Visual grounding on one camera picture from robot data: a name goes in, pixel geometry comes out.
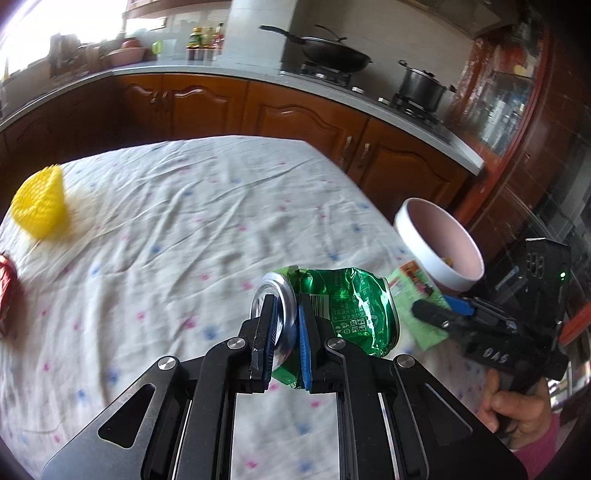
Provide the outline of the person right hand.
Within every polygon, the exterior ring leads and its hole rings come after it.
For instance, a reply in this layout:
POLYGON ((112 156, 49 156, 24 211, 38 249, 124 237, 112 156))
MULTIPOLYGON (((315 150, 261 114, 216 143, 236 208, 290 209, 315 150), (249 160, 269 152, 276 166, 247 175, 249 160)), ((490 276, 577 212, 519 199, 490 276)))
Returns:
POLYGON ((499 372, 490 369, 477 417, 493 433, 500 431, 501 417, 509 418, 505 432, 511 449, 521 449, 540 440, 553 418, 547 380, 541 378, 532 395, 523 395, 502 390, 499 372))

